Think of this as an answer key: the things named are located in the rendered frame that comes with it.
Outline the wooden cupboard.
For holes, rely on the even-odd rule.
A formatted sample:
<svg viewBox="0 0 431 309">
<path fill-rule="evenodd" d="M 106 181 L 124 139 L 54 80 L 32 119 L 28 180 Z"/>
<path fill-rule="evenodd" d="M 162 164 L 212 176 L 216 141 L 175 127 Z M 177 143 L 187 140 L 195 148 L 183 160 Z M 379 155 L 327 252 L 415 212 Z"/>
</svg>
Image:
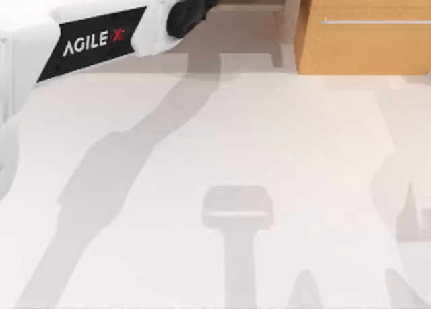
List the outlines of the wooden cupboard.
<svg viewBox="0 0 431 309">
<path fill-rule="evenodd" d="M 213 32 L 218 38 L 236 36 L 241 41 L 271 33 L 294 51 L 294 36 L 301 0 L 220 0 L 210 15 L 220 21 Z"/>
</svg>

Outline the wooden cupboard door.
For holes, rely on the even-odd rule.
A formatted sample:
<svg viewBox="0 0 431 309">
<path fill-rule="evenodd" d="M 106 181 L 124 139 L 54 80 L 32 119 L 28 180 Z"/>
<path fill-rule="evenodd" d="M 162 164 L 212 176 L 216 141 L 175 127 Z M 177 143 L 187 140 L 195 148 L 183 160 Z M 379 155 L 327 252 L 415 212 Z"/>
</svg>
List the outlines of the wooden cupboard door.
<svg viewBox="0 0 431 309">
<path fill-rule="evenodd" d="M 301 0 L 294 52 L 302 75 L 431 73 L 431 25 L 327 25 L 330 20 L 431 20 L 431 0 Z"/>
</svg>

